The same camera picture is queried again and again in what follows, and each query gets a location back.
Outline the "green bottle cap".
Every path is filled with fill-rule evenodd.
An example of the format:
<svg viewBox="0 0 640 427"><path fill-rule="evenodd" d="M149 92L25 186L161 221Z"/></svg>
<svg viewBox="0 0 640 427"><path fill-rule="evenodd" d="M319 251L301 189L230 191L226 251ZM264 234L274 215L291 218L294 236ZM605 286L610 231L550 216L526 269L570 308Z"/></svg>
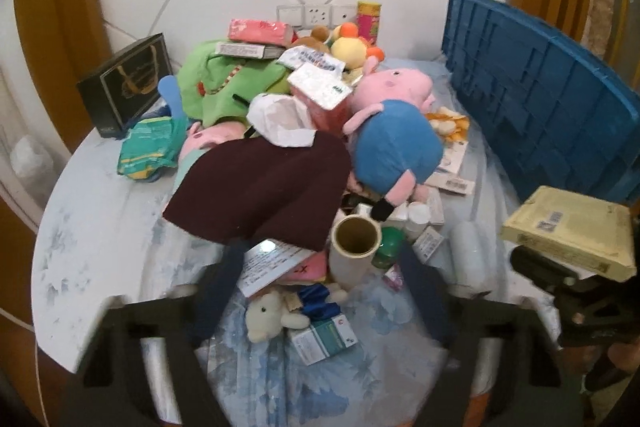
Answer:
<svg viewBox="0 0 640 427"><path fill-rule="evenodd" d="M381 243L371 263L376 269L388 270L397 260L400 247L405 242L405 233L395 227L383 227L381 232Z"/></svg>

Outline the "small white bear plush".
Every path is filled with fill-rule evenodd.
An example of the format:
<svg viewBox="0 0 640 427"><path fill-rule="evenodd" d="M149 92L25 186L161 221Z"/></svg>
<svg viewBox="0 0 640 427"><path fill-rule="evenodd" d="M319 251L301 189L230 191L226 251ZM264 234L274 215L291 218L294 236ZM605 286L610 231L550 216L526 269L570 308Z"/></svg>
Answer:
<svg viewBox="0 0 640 427"><path fill-rule="evenodd" d="M304 314L288 311L280 291L271 289L250 302L245 313L245 325L248 340L263 343L279 336L283 329L306 329L310 320Z"/></svg>

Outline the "brown bear plush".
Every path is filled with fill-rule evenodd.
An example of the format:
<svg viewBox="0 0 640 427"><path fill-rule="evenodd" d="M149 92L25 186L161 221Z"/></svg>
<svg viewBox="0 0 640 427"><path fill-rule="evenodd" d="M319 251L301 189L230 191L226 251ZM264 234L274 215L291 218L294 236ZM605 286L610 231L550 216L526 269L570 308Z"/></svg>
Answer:
<svg viewBox="0 0 640 427"><path fill-rule="evenodd" d="M296 46L306 46L306 48L313 49L321 53L329 53L330 48L328 46L329 38L331 37L331 31L326 26L314 26L311 29L311 33L305 37L298 37L291 43L291 48Z"/></svg>

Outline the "white teal medicine bottle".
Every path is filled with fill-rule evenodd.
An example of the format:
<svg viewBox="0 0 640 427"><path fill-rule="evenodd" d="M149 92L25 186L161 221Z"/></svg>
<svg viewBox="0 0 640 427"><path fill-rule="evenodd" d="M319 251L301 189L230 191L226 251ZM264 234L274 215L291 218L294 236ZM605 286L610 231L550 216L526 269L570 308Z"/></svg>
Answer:
<svg viewBox="0 0 640 427"><path fill-rule="evenodd" d="M407 207L407 219L404 232L409 241L414 242L431 221L430 208L424 202L410 202Z"/></svg>

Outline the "white blue sachet pack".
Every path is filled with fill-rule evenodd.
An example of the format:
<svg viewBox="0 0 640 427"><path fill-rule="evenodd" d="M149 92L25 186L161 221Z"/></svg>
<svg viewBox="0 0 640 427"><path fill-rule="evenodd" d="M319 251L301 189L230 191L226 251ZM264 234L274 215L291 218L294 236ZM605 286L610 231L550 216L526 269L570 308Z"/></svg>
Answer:
<svg viewBox="0 0 640 427"><path fill-rule="evenodd" d="M311 64L327 72L332 72L337 77L341 77L345 69L343 61L309 46L293 46L286 49L277 59L277 63L291 70L299 69L304 64Z"/></svg>

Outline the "yellow padded envelope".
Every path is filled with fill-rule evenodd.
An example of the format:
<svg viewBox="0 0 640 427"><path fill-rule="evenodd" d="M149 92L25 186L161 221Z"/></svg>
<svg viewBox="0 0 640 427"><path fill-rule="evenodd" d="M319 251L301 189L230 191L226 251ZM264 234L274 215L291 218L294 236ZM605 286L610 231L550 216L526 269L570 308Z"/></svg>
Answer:
<svg viewBox="0 0 640 427"><path fill-rule="evenodd" d="M615 282L637 274L630 210L541 186L503 222L500 237Z"/></svg>

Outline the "pink yellow snack canister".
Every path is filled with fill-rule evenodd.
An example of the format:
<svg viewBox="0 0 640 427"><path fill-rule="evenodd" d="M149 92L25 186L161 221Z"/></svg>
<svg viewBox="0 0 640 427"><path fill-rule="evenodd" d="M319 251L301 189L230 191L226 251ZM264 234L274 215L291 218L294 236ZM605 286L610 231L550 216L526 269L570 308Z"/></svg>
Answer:
<svg viewBox="0 0 640 427"><path fill-rule="evenodd" d="M378 41L380 30L381 3L359 1L357 3L356 25L358 35L372 46Z"/></svg>

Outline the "green plush toy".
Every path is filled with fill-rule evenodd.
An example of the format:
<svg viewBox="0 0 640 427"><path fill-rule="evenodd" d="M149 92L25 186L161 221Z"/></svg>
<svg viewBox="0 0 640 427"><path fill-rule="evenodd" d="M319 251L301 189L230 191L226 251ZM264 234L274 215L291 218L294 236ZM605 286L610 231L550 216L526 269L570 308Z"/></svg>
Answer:
<svg viewBox="0 0 640 427"><path fill-rule="evenodd" d="M219 54L219 42L199 44L177 74L182 108L190 118L201 121L205 128L227 120L245 124L255 96L290 93L291 72L286 67L276 60Z"/></svg>

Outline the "white plastic film roll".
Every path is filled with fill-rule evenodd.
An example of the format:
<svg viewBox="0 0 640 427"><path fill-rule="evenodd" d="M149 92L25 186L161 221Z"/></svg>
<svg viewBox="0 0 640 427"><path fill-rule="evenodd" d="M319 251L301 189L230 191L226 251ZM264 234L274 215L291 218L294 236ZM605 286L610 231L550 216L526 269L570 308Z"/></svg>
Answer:
<svg viewBox="0 0 640 427"><path fill-rule="evenodd" d="M449 233L456 284L470 296L497 297L500 291L496 241L476 222L461 221Z"/></svg>

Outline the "pink pig plush blue shirt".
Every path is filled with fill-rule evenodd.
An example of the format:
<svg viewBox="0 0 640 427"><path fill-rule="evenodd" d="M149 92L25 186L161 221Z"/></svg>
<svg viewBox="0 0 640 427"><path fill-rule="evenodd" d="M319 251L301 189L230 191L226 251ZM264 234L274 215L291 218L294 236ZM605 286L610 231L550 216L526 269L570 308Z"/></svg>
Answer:
<svg viewBox="0 0 640 427"><path fill-rule="evenodd" d="M343 134L352 153L350 182L378 195L371 218L383 222L435 172L444 147L426 118L435 101L432 78L378 64L374 56L364 62Z"/></svg>

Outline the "beige tape roll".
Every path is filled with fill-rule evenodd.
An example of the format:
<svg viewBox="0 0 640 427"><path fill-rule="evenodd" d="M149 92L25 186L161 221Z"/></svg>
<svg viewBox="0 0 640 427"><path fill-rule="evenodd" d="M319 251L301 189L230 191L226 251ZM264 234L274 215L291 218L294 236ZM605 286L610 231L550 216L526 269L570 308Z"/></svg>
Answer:
<svg viewBox="0 0 640 427"><path fill-rule="evenodd" d="M330 236L329 270L344 289L359 284L382 242L378 222L367 216L349 215L337 222Z"/></svg>

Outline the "teal wet wipes pack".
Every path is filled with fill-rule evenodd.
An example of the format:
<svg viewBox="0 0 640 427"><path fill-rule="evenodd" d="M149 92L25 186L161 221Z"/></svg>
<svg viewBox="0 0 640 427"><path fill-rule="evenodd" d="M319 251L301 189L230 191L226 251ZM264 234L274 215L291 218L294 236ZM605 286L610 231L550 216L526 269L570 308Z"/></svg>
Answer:
<svg viewBox="0 0 640 427"><path fill-rule="evenodd" d="M117 174L134 181L151 181L178 165L189 119L169 116L139 121L120 148Z"/></svg>

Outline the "dark maroon cloth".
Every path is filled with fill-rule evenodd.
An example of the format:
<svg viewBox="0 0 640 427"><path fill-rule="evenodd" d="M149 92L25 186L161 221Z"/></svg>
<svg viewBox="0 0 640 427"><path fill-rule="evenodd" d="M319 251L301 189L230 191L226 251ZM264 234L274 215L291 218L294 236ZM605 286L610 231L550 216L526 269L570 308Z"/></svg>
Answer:
<svg viewBox="0 0 640 427"><path fill-rule="evenodd" d="M350 170L345 144L322 131L310 147L229 141L195 161L163 217L212 243L277 239L322 251Z"/></svg>

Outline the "white printed leaflet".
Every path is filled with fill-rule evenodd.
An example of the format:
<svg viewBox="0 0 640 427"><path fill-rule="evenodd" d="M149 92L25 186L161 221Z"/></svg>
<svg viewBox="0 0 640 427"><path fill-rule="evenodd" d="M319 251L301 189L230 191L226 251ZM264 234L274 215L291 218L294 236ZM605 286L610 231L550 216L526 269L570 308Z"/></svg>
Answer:
<svg viewBox="0 0 640 427"><path fill-rule="evenodd" d="M239 291L245 298L253 297L312 255L309 249L266 239L245 254Z"/></svg>

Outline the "green white medicine box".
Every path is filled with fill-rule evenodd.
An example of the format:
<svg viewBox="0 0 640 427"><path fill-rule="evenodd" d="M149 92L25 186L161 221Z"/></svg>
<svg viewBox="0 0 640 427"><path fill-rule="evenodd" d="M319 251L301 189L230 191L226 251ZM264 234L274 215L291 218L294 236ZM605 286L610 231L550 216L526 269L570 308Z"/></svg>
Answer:
<svg viewBox="0 0 640 427"><path fill-rule="evenodd" d="M355 346L358 338L345 314L290 332L291 343L306 366L317 364Z"/></svg>

